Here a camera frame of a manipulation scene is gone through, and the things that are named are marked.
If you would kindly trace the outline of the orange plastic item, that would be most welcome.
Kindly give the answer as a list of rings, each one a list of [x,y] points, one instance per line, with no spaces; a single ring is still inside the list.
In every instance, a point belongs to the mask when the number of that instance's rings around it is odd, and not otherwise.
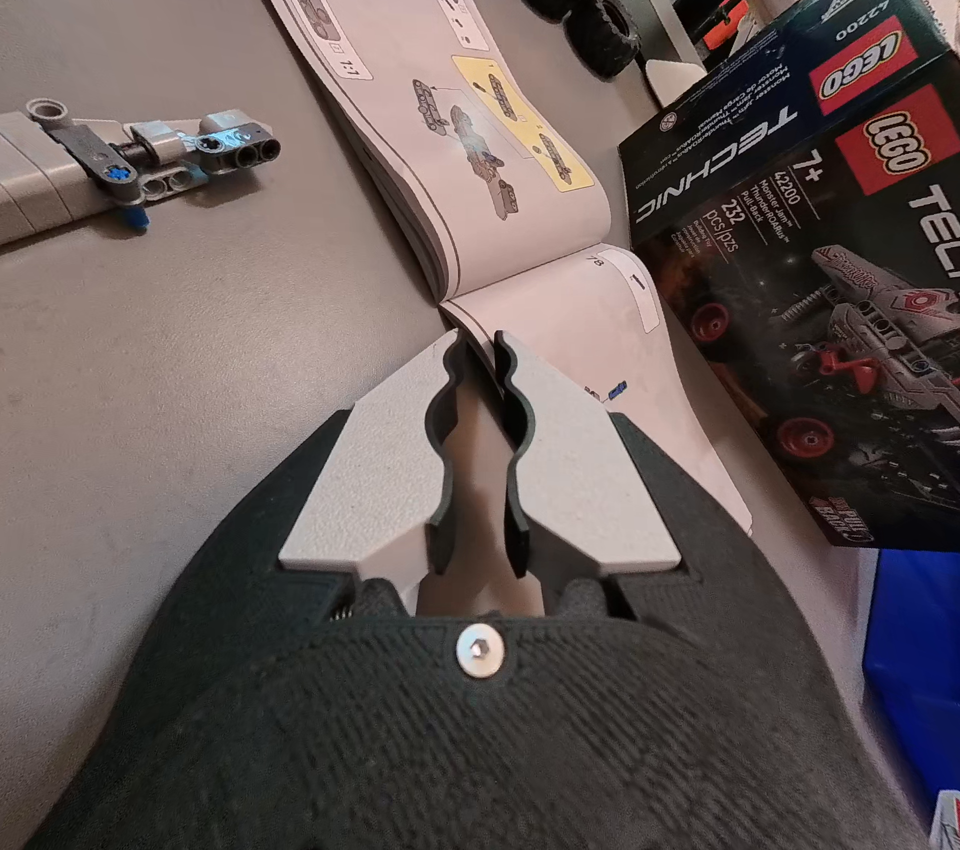
[[[720,4],[707,22],[706,31],[702,36],[702,42],[707,51],[716,51],[727,41],[732,40],[748,11],[749,4],[746,0],[725,0]]]

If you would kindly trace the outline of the grey desk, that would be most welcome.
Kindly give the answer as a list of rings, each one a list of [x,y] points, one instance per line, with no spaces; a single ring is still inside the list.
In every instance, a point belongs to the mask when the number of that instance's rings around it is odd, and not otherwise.
[[[653,112],[636,67],[598,81],[521,0],[474,0],[528,100],[629,228],[618,144]],[[159,605],[221,520],[334,411],[441,336],[424,273],[265,0],[2,0],[2,113],[231,108],[282,153],[174,199],[134,235],[106,214],[2,249],[2,848],[22,848],[92,746]],[[828,544],[729,394],[662,317],[682,386],[752,537],[822,647],[888,805],[930,811],[863,685],[878,554]],[[471,354],[453,565],[424,614],[542,610],[502,551],[510,448]]]

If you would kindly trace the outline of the dark toy set box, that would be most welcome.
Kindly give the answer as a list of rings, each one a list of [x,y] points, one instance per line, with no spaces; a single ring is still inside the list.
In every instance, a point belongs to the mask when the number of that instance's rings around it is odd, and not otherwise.
[[[630,245],[836,545],[957,552],[959,70],[799,0],[619,146]]]

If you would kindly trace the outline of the white plastic piece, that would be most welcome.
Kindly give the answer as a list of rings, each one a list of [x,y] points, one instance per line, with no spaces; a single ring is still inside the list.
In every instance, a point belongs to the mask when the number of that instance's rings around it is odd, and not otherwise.
[[[644,64],[644,75],[656,102],[663,109],[674,104],[708,74],[701,64],[649,60]]]

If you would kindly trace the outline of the instruction booklet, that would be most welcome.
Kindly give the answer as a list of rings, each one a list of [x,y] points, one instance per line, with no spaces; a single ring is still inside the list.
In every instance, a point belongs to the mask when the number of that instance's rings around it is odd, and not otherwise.
[[[750,534],[690,405],[663,307],[605,242],[608,192],[511,74],[474,0],[269,0],[490,372],[504,330],[630,418]]]

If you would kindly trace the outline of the blue plastic bin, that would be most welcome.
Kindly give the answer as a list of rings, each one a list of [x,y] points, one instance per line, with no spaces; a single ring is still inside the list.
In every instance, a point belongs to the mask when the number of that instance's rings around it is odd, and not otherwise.
[[[878,558],[863,670],[931,823],[959,784],[959,555]]]

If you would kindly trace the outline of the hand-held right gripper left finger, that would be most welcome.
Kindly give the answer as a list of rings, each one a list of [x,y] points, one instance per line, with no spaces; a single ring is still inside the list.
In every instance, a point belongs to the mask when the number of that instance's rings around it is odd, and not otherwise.
[[[410,614],[449,566],[460,332],[450,330],[348,412],[279,551],[282,567],[381,579]]]

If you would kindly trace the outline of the grey brick assembly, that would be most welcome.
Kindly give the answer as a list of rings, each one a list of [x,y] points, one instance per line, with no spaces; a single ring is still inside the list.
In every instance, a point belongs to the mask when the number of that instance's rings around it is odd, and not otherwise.
[[[120,123],[32,99],[1,116],[1,245],[108,212],[146,232],[152,205],[275,160],[281,148],[270,127],[235,109]]]

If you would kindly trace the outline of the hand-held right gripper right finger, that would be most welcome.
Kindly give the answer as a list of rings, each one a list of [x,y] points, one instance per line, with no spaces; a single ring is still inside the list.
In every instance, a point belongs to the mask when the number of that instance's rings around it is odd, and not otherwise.
[[[681,553],[611,413],[508,331],[495,333],[507,468],[504,534],[518,578],[558,613],[579,579],[678,568]]]

